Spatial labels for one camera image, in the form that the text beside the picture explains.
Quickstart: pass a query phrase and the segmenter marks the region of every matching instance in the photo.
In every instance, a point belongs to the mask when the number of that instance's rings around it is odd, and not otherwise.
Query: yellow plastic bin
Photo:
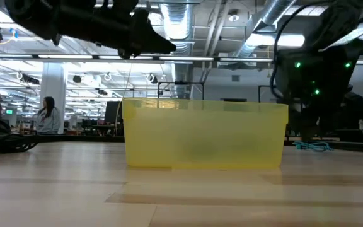
[[[129,166],[275,168],[288,106],[126,98],[123,116]]]

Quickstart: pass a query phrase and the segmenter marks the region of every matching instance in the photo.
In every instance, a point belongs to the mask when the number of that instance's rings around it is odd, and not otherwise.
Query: wooden table
[[[286,148],[275,170],[127,168],[120,143],[0,155],[0,227],[363,226],[363,153]]]

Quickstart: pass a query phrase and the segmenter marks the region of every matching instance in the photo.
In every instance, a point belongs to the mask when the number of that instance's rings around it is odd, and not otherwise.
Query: black cable
[[[292,19],[294,19],[294,17],[296,15],[298,15],[302,10],[306,9],[309,6],[316,6],[318,4],[324,4],[324,3],[333,3],[336,0],[323,0],[323,1],[318,1],[318,2],[314,2],[314,3],[309,3],[309,4],[305,4],[303,6],[301,6],[299,9],[297,9],[289,18],[288,20],[286,20],[284,22],[284,24],[282,24],[280,30],[277,33],[277,36],[275,37],[275,42],[274,42],[274,59],[273,59],[273,63],[274,63],[274,68],[272,71],[272,75],[270,78],[270,89],[271,89],[271,94],[273,94],[273,96],[275,96],[276,98],[279,99],[283,99],[284,97],[280,96],[279,94],[277,94],[274,90],[274,79],[275,79],[275,75],[277,74],[277,69],[278,69],[278,65],[277,65],[277,51],[278,51],[278,41],[280,40],[280,37],[282,35],[282,32],[284,31],[285,27],[288,25],[289,22],[291,22]]]
[[[17,133],[11,133],[9,125],[0,120],[0,153],[18,153],[26,152],[34,148],[38,142],[38,136],[24,136]]]

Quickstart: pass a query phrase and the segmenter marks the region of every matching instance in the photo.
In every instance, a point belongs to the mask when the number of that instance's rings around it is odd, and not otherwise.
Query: gray jacket
[[[57,108],[53,108],[50,117],[45,117],[47,110],[37,114],[36,130],[39,134],[58,134],[61,127],[61,116]]]

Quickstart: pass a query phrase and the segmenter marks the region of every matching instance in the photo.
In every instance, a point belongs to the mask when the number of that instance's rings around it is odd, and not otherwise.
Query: blue cable
[[[302,141],[295,141],[294,145],[297,149],[312,149],[317,152],[332,151],[333,149],[326,142],[315,142],[315,143],[305,143]]]

